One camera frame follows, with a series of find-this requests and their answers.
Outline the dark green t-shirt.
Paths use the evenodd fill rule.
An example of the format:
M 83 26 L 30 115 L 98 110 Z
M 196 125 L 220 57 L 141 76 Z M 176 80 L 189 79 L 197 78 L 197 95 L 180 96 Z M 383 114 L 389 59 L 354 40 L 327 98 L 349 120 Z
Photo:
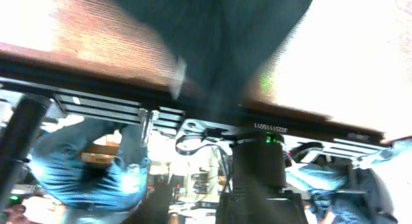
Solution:
M 238 119 L 245 87 L 313 0 L 114 0 L 153 29 L 201 91 L 196 111 Z

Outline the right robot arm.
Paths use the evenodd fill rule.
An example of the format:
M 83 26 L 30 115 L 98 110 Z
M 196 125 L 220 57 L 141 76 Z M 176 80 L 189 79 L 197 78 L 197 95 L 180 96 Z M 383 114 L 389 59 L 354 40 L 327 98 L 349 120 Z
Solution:
M 277 137 L 264 131 L 232 138 L 232 189 L 221 195 L 217 224 L 307 224 L 301 195 L 286 189 Z

